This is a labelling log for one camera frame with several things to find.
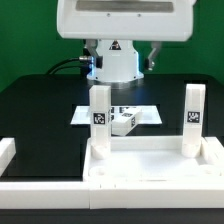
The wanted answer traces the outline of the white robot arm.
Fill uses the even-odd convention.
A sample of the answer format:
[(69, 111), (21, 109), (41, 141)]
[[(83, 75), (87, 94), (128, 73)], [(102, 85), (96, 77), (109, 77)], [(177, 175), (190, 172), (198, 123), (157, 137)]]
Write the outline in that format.
[(58, 0), (57, 31), (83, 39), (93, 57), (92, 83), (129, 85), (143, 78), (135, 41), (151, 43), (147, 68), (164, 42), (185, 42), (193, 32), (197, 0)]

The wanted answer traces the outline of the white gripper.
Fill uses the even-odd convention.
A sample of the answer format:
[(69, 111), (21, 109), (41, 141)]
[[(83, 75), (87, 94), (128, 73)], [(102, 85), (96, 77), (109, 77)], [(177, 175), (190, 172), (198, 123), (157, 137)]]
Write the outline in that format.
[(94, 39), (153, 41), (145, 59), (152, 71), (160, 41), (186, 41), (193, 32), (195, 0), (58, 0), (57, 31), (63, 38), (87, 39), (96, 68), (103, 57)]

